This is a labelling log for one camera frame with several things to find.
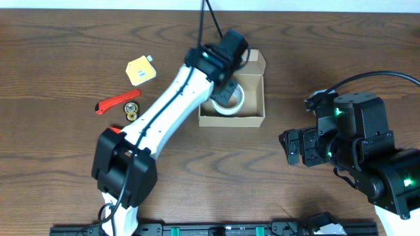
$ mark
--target green light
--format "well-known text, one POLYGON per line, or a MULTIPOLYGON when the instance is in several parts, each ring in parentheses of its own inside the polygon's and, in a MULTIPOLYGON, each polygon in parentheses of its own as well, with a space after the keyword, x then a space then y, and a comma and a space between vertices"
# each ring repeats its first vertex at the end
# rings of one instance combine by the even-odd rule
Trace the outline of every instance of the green light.
POLYGON ((407 187, 407 186, 409 186, 410 184, 412 184, 413 183, 413 180, 410 180, 410 179, 406 179, 406 180, 404 180, 404 185, 407 187))
POLYGON ((336 114, 336 115, 340 115, 340 114, 342 114, 342 113, 344 113, 344 112, 343 112, 343 111, 340 111, 340 109, 338 109, 338 108, 335 110, 335 114, 336 114))

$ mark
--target wooden table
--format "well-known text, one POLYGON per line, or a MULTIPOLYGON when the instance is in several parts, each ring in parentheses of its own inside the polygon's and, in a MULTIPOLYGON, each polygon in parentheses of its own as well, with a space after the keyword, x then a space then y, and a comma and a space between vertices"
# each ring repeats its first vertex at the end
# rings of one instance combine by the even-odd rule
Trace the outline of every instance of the wooden table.
MULTIPOLYGON (((420 77, 420 15, 216 12, 267 61, 261 128, 199 128, 193 112, 157 161, 159 181, 139 217, 166 222, 269 221, 330 211, 379 223, 366 197, 331 165, 291 167, 278 135, 315 124, 303 99, 357 73, 420 77)), ((122 108, 94 112, 131 90, 127 62, 152 55, 158 76, 141 85, 145 111, 196 45, 198 12, 0 10, 0 234, 47 235, 90 224, 102 206, 91 178, 98 135, 127 125, 122 108)), ((209 14, 205 42, 217 42, 209 14)), ((420 89, 392 77, 339 89, 385 99, 397 146, 420 148, 420 89)))

